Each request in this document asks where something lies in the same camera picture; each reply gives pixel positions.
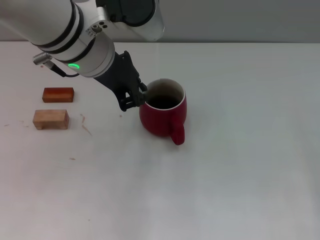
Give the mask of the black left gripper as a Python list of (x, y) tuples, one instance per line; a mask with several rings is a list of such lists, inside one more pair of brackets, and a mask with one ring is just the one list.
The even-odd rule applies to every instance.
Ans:
[(147, 86), (141, 81), (128, 51), (122, 54), (115, 53), (108, 70), (94, 79), (115, 94), (123, 112), (145, 103), (145, 96), (141, 92), (146, 92)]

